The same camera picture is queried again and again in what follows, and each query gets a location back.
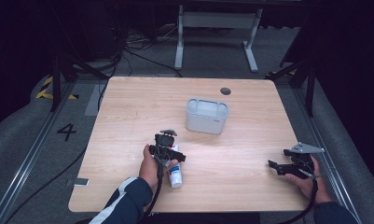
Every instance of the wooden table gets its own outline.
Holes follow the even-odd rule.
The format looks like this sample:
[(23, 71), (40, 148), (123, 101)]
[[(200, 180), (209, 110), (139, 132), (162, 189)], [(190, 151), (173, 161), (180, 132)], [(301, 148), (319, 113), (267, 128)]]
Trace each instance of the wooden table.
[[(221, 88), (229, 88), (223, 95)], [(229, 117), (221, 134), (186, 129), (190, 98), (222, 101)], [(174, 129), (186, 156), (183, 186), (163, 179), (154, 212), (294, 211), (307, 205), (299, 189), (268, 166), (290, 163), (283, 149), (297, 143), (274, 84), (269, 80), (112, 77), (94, 125), (69, 208), (101, 211), (119, 184), (138, 176), (145, 144)]]

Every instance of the jacket sleeve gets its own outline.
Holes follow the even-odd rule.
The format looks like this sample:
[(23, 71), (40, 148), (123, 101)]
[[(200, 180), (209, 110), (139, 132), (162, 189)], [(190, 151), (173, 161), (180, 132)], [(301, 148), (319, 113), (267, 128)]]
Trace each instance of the jacket sleeve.
[(320, 203), (315, 206), (314, 222), (316, 224), (357, 224), (353, 214), (335, 202)]
[(139, 177), (126, 179), (113, 193), (105, 209), (90, 224), (137, 223), (144, 207), (152, 201), (152, 189)]

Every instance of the hand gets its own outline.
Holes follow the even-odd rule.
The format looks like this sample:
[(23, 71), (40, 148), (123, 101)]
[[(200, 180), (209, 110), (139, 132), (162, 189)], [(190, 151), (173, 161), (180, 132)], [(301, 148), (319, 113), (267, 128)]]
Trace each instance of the hand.
[[(320, 167), (318, 165), (318, 161), (314, 157), (312, 157), (312, 162), (314, 163), (314, 174), (316, 176), (319, 176), (321, 173), (320, 173)], [(308, 199), (311, 198), (312, 180), (310, 178), (301, 179), (291, 174), (285, 174), (284, 177), (289, 182), (298, 186), (300, 190), (302, 191), (302, 193), (306, 196), (306, 198)], [(332, 202), (331, 197), (326, 191), (326, 183), (324, 182), (324, 179), (321, 176), (317, 178), (317, 185), (318, 185), (318, 190), (317, 190), (317, 195), (315, 196), (314, 204)]]
[[(148, 183), (149, 187), (153, 188), (158, 184), (158, 164), (155, 159), (152, 157), (151, 153), (149, 153), (149, 145), (146, 145), (144, 150), (144, 159), (141, 162), (140, 173), (139, 176), (143, 178), (146, 183)], [(178, 160), (172, 160), (171, 164), (168, 167), (163, 168), (163, 173), (169, 171), (172, 167), (174, 167), (178, 163)]]

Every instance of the gray carpet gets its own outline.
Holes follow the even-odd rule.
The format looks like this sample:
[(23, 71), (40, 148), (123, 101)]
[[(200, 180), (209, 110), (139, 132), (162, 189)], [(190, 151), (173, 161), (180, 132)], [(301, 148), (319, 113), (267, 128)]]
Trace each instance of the gray carpet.
[[(271, 71), (278, 71), (280, 60), (297, 34), (298, 29), (259, 29), (253, 45), (253, 52), (259, 72), (250, 72), (241, 43), (248, 36), (245, 31), (233, 30), (227, 35), (217, 31), (190, 31), (185, 36), (183, 77), (225, 77), (262, 79)], [(133, 51), (158, 63), (173, 66), (176, 41), (170, 39), (149, 49)], [(123, 52), (115, 76), (158, 76), (175, 77), (173, 69), (141, 59), (128, 52)], [(35, 99), (44, 82), (44, 78), (32, 90), (32, 102), (15, 112), (0, 124), (0, 202), (6, 194), (13, 177), (21, 166), (25, 156), (40, 134), (41, 127), (50, 116), (51, 101)], [(306, 119), (305, 111), (298, 105), (298, 95), (305, 92), (291, 90), (286, 85), (288, 78), (276, 81), (284, 108), (290, 118), (298, 141), (316, 145), (317, 138), (312, 132), (310, 122), (314, 122), (320, 136), (326, 144), (336, 171), (325, 167), (328, 172), (338, 172), (341, 176), (348, 197), (353, 203), (362, 223), (374, 223), (374, 178), (358, 154), (352, 139), (347, 134), (332, 106), (326, 99), (317, 82), (314, 101), (313, 119)], [(8, 216), (20, 204), (40, 189), (47, 181), (67, 167), (85, 148), (97, 114), (100, 92), (105, 82), (90, 75), (81, 75), (73, 86), (72, 94), (78, 94), (77, 100), (65, 100), (62, 111), (54, 120), (48, 136), (43, 141), (39, 156), (28, 175), (21, 191), (17, 192), (15, 202), (11, 202)], [(72, 133), (65, 141), (66, 134), (57, 133), (67, 124), (74, 124)], [(72, 213), (68, 209), (72, 188), (65, 186), (68, 179), (77, 176), (81, 160), (56, 178), (52, 183), (37, 193), (26, 203), (9, 223), (75, 223), (95, 213)], [(328, 176), (326, 183), (334, 200), (339, 195), (336, 183)], [(288, 220), (297, 213), (261, 213), (261, 223), (277, 223)], [(307, 223), (313, 223), (312, 213), (306, 216)]]

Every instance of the white bottle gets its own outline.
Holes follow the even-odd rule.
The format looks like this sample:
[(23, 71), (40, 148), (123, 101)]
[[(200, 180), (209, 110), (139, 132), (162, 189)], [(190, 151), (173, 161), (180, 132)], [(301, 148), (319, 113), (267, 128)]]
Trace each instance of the white bottle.
[[(178, 151), (178, 145), (172, 147), (173, 151)], [(183, 184), (183, 177), (181, 176), (180, 163), (176, 164), (172, 169), (169, 170), (169, 179), (172, 188), (180, 188)]]

